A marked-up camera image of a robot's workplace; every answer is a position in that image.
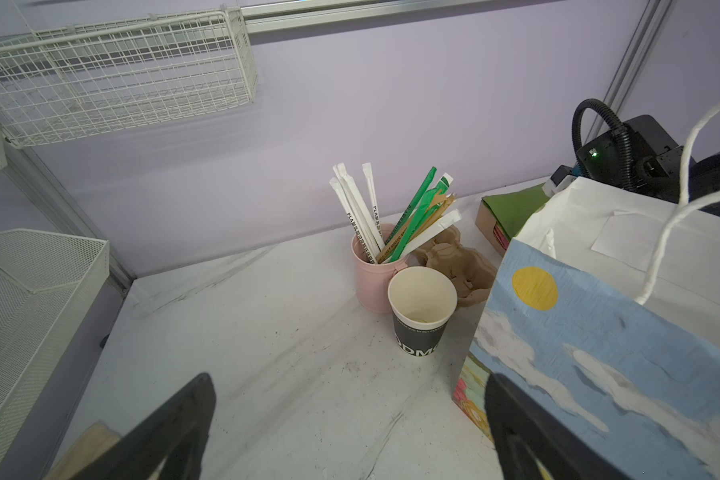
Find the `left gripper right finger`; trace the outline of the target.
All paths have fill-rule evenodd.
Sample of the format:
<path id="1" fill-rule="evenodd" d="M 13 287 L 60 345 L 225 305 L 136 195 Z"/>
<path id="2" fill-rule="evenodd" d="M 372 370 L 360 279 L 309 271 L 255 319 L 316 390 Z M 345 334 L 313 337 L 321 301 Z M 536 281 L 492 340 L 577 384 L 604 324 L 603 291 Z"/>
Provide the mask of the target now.
<path id="1" fill-rule="evenodd" d="M 506 479 L 625 479 L 508 377 L 488 377 L 486 416 Z"/>

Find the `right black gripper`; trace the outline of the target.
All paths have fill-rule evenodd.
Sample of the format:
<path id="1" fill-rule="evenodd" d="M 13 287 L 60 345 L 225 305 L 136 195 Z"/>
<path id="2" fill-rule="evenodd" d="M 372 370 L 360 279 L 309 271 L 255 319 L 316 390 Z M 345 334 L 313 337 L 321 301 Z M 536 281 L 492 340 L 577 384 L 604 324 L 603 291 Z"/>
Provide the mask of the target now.
<path id="1" fill-rule="evenodd" d="M 607 131 L 584 143 L 581 121 L 587 110 L 604 121 Z M 547 196 L 579 177 L 654 198 L 678 196 L 683 147 L 654 117 L 640 115 L 623 121 L 604 102 L 586 99 L 574 111 L 571 132 L 575 165 L 558 167 L 543 185 Z"/>

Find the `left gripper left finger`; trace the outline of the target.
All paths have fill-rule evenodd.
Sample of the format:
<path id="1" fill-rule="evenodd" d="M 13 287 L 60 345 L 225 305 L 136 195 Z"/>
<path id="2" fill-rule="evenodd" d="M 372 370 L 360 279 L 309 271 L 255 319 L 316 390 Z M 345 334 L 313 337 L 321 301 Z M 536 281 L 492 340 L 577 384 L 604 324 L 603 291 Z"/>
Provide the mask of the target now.
<path id="1" fill-rule="evenodd" d="M 75 479 L 198 479 L 216 406 L 210 375 L 195 376 Z"/>

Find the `green napkin stack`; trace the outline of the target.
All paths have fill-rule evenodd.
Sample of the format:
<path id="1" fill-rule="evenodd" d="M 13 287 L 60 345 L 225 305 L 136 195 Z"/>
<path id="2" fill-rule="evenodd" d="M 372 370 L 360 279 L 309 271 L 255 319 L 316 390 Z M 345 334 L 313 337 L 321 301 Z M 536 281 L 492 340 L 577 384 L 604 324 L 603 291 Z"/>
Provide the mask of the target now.
<path id="1" fill-rule="evenodd" d="M 548 200 L 549 196 L 544 192 L 542 184 L 516 192 L 489 195 L 482 199 L 508 239 L 514 238 L 530 216 Z"/>

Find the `green paper gift bag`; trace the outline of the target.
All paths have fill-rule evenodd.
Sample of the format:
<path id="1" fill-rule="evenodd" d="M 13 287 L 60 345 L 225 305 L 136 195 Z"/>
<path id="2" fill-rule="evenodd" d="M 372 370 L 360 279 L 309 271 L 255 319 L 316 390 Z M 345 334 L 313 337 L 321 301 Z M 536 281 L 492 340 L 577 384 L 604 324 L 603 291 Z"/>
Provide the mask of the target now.
<path id="1" fill-rule="evenodd" d="M 670 201 L 588 178 L 510 242 L 453 393 L 491 440 L 504 376 L 635 479 L 720 479 L 720 189 Z"/>

